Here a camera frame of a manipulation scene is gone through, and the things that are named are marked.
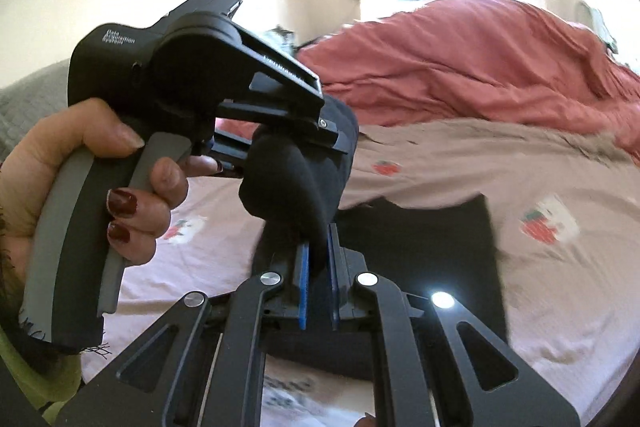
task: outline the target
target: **dark red nail polish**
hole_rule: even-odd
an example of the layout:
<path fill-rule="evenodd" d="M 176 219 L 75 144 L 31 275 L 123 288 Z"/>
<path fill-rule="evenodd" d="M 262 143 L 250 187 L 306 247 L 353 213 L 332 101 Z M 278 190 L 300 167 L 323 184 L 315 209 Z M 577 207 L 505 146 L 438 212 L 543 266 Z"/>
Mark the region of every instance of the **dark red nail polish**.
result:
<path fill-rule="evenodd" d="M 128 243 L 131 239 L 131 234 L 127 227 L 122 226 L 120 223 L 111 221 L 107 227 L 107 235 L 109 239 L 116 243 Z"/>
<path fill-rule="evenodd" d="M 133 217 L 138 200 L 130 192 L 114 188 L 107 192 L 107 210 L 113 217 Z"/>

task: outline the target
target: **black cloth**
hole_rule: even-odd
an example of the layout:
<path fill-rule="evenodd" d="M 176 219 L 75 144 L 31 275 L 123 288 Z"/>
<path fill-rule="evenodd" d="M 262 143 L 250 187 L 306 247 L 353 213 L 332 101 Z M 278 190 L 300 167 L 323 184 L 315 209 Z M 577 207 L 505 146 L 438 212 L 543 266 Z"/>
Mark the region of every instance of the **black cloth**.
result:
<path fill-rule="evenodd" d="M 446 291 L 504 341 L 507 327 L 495 259 L 494 237 L 484 196 L 448 208 L 401 208 L 384 198 L 335 216 L 340 244 L 364 254 L 367 268 L 421 296 Z M 264 230 L 254 256 L 258 273 L 282 241 L 283 230 Z M 370 380 L 368 334 L 331 331 L 330 291 L 322 272 L 311 285 L 308 328 L 271 334 L 263 348 L 273 356 L 310 367 Z"/>
<path fill-rule="evenodd" d="M 312 252 L 325 251 L 333 219 L 353 163 L 358 122 L 343 102 L 325 95 L 320 117 L 334 122 L 350 144 L 348 154 L 296 140 L 286 128 L 260 127 L 244 165 L 239 196 L 247 212 L 304 235 Z M 312 268 L 322 260 L 312 259 Z"/>

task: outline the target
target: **pink bedsheet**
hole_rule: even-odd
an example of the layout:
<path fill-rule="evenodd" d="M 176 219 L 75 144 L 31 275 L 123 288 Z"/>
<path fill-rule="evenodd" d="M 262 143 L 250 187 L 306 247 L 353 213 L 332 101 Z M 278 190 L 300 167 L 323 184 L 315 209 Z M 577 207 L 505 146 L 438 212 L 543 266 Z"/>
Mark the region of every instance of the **pink bedsheet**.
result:
<path fill-rule="evenodd" d="M 361 124 L 471 117 L 612 132 L 640 158 L 640 77 L 588 29 L 514 0 L 435 0 L 356 24 L 298 59 Z"/>

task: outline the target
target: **gray grip handle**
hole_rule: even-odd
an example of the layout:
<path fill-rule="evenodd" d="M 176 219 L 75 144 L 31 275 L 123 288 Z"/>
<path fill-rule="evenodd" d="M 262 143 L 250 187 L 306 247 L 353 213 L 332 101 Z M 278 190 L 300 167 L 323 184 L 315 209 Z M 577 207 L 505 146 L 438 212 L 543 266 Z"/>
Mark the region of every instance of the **gray grip handle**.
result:
<path fill-rule="evenodd" d="M 82 147 L 62 165 L 33 238 L 20 323 L 43 341 L 79 351 L 102 342 L 103 312 L 116 308 L 124 259 L 110 250 L 105 201 L 110 188 L 150 190 L 149 172 L 161 157 L 179 160 L 191 141 L 144 130 L 144 149 L 126 158 L 95 158 Z"/>
<path fill-rule="evenodd" d="M 152 192 L 149 172 L 160 158 L 169 157 L 180 161 L 191 152 L 191 141 L 184 136 L 165 132 L 155 133 L 147 142 L 145 150 L 140 156 L 136 170 L 133 172 L 130 188 L 138 188 Z M 113 247 L 107 253 L 107 260 L 102 272 L 100 296 L 98 297 L 98 315 L 115 313 L 118 306 L 120 285 L 127 262 Z"/>

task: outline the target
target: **fingernail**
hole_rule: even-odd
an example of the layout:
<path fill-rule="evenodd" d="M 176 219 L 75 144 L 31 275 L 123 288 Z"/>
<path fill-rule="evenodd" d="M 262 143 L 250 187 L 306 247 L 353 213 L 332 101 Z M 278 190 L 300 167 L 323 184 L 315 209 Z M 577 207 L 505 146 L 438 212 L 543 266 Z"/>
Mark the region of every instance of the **fingernail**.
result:
<path fill-rule="evenodd" d="M 133 217 L 138 208 L 136 197 L 120 188 L 107 192 L 107 210 L 113 217 Z"/>
<path fill-rule="evenodd" d="M 136 133 L 131 127 L 125 123 L 120 123 L 118 127 L 118 135 L 127 145 L 132 146 L 134 149 L 140 149 L 145 146 L 145 141 Z"/>
<path fill-rule="evenodd" d="M 216 162 L 211 156 L 201 156 L 201 158 L 213 174 L 220 174 L 224 170 L 222 163 Z"/>
<path fill-rule="evenodd" d="M 114 243 L 127 244 L 131 239 L 131 234 L 127 227 L 123 227 L 120 223 L 111 221 L 107 227 L 107 235 Z"/>
<path fill-rule="evenodd" d="M 174 188 L 180 182 L 180 168 L 173 162 L 167 162 L 162 173 L 162 183 L 165 188 Z"/>

